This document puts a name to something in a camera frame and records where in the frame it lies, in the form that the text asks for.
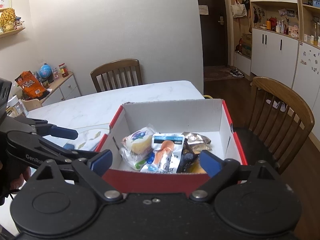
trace doormat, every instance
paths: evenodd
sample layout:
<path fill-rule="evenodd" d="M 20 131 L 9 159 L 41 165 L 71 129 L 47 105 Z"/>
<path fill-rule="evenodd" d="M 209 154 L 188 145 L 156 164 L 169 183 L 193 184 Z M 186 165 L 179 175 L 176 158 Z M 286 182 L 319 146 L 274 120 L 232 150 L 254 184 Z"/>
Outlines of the doormat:
<path fill-rule="evenodd" d="M 204 81 L 240 78 L 240 77 L 234 77 L 230 75 L 230 68 L 225 66 L 204 67 L 203 77 L 204 77 Z"/>

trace orange snack bag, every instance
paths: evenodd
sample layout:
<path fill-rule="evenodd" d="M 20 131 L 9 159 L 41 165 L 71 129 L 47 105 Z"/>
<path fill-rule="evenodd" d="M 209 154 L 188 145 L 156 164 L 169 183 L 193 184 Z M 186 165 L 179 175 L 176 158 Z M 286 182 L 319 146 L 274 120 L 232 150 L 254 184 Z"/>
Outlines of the orange snack bag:
<path fill-rule="evenodd" d="M 32 99 L 43 99 L 49 95 L 43 85 L 35 78 L 31 71 L 24 71 L 18 76 L 15 81 L 25 91 L 25 93 Z"/>

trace dark door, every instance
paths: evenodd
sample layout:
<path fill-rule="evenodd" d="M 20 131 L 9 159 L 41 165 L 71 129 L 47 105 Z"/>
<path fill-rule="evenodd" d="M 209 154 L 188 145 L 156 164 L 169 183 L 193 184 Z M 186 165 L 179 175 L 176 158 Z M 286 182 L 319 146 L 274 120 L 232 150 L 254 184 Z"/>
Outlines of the dark door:
<path fill-rule="evenodd" d="M 226 66 L 228 64 L 228 36 L 226 5 L 224 0 L 198 0 L 199 5 L 207 5 L 209 15 L 200 15 L 203 65 Z"/>

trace shoe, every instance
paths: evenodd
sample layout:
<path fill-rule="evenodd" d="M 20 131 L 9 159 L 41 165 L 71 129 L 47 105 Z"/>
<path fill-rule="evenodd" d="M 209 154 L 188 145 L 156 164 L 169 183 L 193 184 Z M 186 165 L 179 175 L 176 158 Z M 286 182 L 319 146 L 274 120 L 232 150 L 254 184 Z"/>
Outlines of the shoe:
<path fill-rule="evenodd" d="M 233 77 L 244 77 L 244 75 L 238 69 L 230 70 L 230 75 Z"/>

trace white table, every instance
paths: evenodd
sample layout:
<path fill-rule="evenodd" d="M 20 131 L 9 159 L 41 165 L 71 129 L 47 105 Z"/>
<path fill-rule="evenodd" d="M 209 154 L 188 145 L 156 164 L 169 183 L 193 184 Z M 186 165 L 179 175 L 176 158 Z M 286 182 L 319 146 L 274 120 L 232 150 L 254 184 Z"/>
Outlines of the white table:
<path fill-rule="evenodd" d="M 88 126 L 105 127 L 111 122 L 119 106 L 126 102 L 148 102 L 166 100 L 201 99 L 203 96 L 189 81 L 173 81 L 122 88 L 74 98 L 31 111 L 29 118 L 48 120 L 57 126 L 77 129 Z M 66 139 L 51 136 L 48 140 L 60 146 Z M 11 199 L 0 206 L 0 225 L 11 234 L 18 231 L 11 218 Z"/>

